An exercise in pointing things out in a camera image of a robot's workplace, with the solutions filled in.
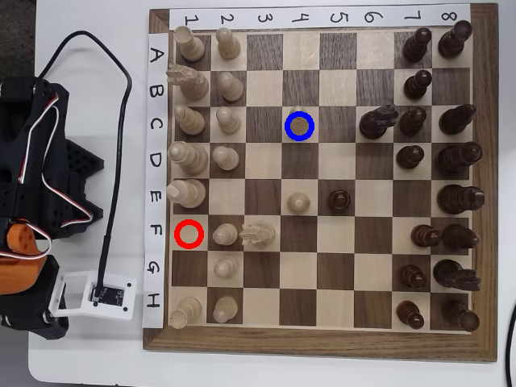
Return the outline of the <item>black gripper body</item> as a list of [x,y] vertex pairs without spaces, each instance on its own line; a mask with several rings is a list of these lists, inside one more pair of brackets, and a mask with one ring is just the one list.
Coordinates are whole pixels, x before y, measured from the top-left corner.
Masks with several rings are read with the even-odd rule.
[[1,325],[17,331],[30,331],[45,339],[63,338],[69,329],[69,319],[53,317],[49,311],[59,268],[54,256],[49,256],[31,288],[2,295]]

